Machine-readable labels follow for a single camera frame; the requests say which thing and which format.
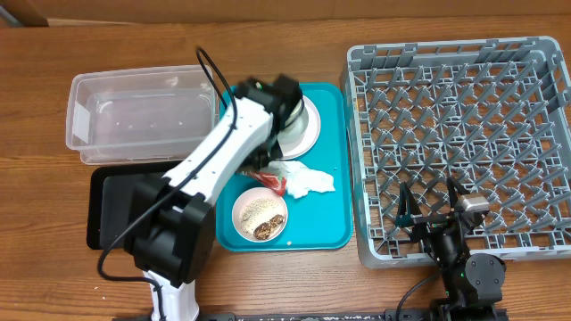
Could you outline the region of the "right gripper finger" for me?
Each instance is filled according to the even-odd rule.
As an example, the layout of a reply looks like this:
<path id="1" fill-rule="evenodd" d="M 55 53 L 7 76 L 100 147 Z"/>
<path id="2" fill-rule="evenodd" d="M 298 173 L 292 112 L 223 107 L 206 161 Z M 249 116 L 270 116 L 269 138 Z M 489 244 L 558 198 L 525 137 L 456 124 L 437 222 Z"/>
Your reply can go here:
<path id="1" fill-rule="evenodd" d="M 422 212 L 414 198 L 414 195 L 406 183 L 400 183 L 400 196 L 395 225 L 409 227 L 416 224 L 417 218 Z"/>
<path id="2" fill-rule="evenodd" d="M 455 177 L 448 177 L 446 179 L 446 186 L 451 208 L 455 210 L 457 209 L 459 197 L 468 194 L 468 190 Z"/>

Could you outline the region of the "white napkin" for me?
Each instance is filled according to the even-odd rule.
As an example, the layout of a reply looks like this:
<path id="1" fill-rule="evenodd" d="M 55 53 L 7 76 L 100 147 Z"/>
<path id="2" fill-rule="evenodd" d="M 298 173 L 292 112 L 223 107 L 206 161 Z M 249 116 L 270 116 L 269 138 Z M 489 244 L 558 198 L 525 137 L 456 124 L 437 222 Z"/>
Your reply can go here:
<path id="1" fill-rule="evenodd" d="M 335 191 L 332 175 L 310 169 L 297 160 L 274 160 L 264 170 L 284 178 L 286 180 L 286 192 L 295 199 L 302 198 L 309 192 L 328 193 Z"/>

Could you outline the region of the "red snack wrapper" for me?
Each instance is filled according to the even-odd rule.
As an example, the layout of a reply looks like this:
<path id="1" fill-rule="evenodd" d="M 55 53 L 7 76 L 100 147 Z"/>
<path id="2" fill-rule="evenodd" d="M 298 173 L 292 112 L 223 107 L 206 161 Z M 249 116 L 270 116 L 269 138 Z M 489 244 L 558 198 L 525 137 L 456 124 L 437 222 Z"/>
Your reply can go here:
<path id="1" fill-rule="evenodd" d="M 287 179 L 285 177 L 265 172 L 249 172 L 248 176 L 260 182 L 278 196 L 284 196 L 286 193 Z"/>

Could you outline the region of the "small pink bowl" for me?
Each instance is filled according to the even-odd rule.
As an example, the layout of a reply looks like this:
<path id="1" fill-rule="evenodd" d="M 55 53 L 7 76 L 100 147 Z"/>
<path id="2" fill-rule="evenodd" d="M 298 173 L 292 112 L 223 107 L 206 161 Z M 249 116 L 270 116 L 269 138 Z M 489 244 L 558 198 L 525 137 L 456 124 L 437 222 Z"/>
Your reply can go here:
<path id="1" fill-rule="evenodd" d="M 266 187 L 243 192 L 232 208 L 232 223 L 246 241 L 267 243 L 276 239 L 288 223 L 288 208 L 283 197 Z"/>

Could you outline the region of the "white rice pile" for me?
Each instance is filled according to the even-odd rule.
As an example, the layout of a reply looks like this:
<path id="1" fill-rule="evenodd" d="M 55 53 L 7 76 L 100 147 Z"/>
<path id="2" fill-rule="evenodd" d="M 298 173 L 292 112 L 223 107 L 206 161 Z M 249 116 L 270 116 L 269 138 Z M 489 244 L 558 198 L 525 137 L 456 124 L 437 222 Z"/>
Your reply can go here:
<path id="1" fill-rule="evenodd" d="M 248 202 L 240 212 L 240 223 L 242 230 L 252 235 L 253 231 L 260 224 L 269 221 L 282 212 L 281 205 L 273 199 L 260 198 Z"/>

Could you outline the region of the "brown food piece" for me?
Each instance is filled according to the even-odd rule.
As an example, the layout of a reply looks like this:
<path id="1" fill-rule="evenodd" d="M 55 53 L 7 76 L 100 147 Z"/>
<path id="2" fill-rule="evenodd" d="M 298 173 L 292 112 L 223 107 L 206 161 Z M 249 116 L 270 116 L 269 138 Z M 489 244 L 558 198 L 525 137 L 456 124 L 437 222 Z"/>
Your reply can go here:
<path id="1" fill-rule="evenodd" d="M 262 241 L 268 240 L 270 237 L 272 237 L 274 234 L 277 233 L 277 231 L 281 228 L 284 222 L 285 222 L 285 217 L 283 215 L 276 215 L 273 218 L 271 218 L 269 221 L 264 222 L 260 224 L 258 227 L 256 227 L 253 231 L 253 236 L 257 240 L 262 240 Z"/>

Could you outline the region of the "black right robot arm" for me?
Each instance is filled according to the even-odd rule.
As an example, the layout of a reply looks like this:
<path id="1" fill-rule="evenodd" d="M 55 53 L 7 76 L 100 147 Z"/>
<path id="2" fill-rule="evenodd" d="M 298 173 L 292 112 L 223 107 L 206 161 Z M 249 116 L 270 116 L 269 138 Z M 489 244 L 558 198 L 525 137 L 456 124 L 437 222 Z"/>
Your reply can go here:
<path id="1" fill-rule="evenodd" d="M 472 254 L 467 234 L 484 223 L 490 203 L 484 196 L 471 193 L 455 178 L 446 186 L 451 210 L 446 214 L 422 214 L 407 184 L 400 184 L 395 225 L 409 227 L 412 243 L 423 243 L 438 270 L 410 288 L 394 312 L 396 320 L 507 320 L 504 310 L 495 308 L 502 300 L 501 287 L 507 267 L 497 256 Z M 441 278 L 446 296 L 434 299 L 427 309 L 405 309 L 409 296 L 423 285 Z"/>

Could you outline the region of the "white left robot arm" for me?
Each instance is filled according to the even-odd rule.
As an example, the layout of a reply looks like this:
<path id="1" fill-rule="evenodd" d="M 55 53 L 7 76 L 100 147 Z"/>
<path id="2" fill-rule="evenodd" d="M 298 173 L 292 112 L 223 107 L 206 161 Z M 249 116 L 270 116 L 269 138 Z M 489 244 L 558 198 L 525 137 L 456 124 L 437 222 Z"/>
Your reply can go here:
<path id="1" fill-rule="evenodd" d="M 197 318 L 191 284 L 211 253 L 220 193 L 237 170 L 282 157 L 277 137 L 304 108 L 299 82 L 286 75 L 271 84 L 248 78 L 232 98 L 189 156 L 161 177 L 145 175 L 133 191 L 123 248 L 151 285 L 152 320 Z"/>

